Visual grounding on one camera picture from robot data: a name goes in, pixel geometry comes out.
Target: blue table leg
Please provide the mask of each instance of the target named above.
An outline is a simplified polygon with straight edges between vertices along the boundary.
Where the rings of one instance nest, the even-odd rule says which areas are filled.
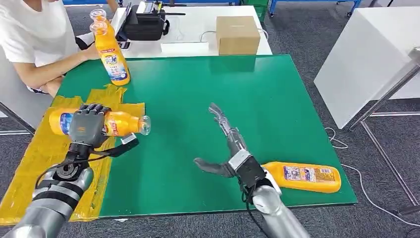
[[[353,15],[354,10],[360,6],[362,0],[355,0],[352,9],[347,13],[347,16],[350,17]]]
[[[275,4],[277,3],[277,0],[271,0],[271,5],[270,5],[270,17],[274,16],[274,9],[275,9]]]

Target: barcode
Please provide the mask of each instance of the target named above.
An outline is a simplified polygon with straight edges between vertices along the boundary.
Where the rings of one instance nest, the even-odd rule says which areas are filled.
[[[330,169],[321,169],[321,173],[329,174],[330,172]]]

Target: person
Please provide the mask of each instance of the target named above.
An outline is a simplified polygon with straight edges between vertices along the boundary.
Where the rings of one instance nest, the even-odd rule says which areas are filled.
[[[6,58],[34,93],[54,97],[68,71],[99,58],[92,33],[74,36],[62,0],[0,0],[0,32]]]

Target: black printer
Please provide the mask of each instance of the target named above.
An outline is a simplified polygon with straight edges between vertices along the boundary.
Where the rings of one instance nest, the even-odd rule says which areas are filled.
[[[185,15],[185,13],[165,12],[163,6],[185,6],[182,4],[165,4],[161,1],[140,1],[133,5],[127,15],[122,30],[132,41],[156,41],[169,32],[169,21],[166,15]]]

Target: cardboard box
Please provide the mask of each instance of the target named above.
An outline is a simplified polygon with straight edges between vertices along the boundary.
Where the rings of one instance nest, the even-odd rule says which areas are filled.
[[[216,38],[219,55],[256,55],[260,33],[252,16],[218,16]]]

